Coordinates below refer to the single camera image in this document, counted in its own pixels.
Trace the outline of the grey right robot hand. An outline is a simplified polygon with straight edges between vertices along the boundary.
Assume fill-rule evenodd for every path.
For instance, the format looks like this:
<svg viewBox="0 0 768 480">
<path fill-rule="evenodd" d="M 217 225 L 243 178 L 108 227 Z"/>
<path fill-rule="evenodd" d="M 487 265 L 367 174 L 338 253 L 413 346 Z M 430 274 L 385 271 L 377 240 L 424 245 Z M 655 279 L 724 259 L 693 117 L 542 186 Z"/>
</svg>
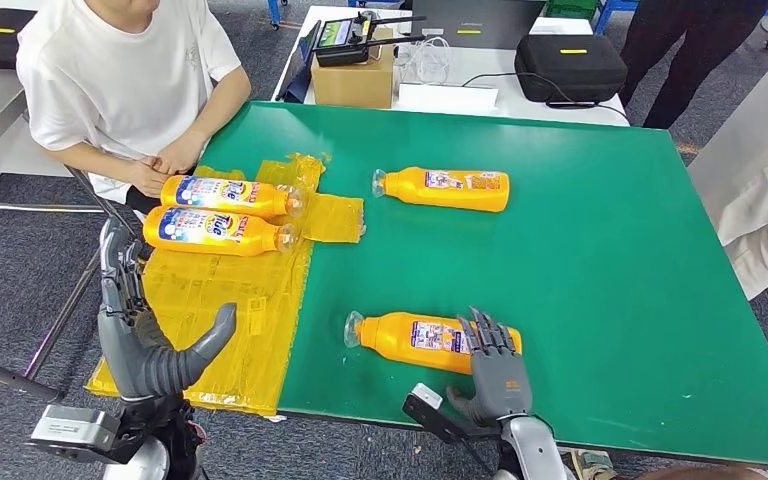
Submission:
<svg viewBox="0 0 768 480">
<path fill-rule="evenodd" d="M 446 388 L 451 406 L 464 418 L 481 427 L 500 419 L 528 415 L 533 395 L 524 360 L 505 325 L 476 307 L 470 320 L 459 315 L 470 354 L 474 395 L 470 398 L 454 386 Z"/>
</svg>

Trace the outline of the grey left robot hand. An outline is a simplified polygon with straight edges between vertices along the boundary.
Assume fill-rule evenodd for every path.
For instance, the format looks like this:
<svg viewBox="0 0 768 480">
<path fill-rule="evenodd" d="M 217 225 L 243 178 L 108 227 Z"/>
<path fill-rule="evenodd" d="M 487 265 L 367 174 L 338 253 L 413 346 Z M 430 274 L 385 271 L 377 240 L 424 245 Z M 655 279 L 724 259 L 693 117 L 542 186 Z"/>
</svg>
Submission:
<svg viewBox="0 0 768 480">
<path fill-rule="evenodd" d="M 213 325 L 191 346 L 177 350 L 160 329 L 137 268 L 138 241 L 108 219 L 100 233 L 102 302 L 99 340 L 120 397 L 137 401 L 180 395 L 194 385 L 233 337 L 237 304 L 225 303 Z"/>
</svg>

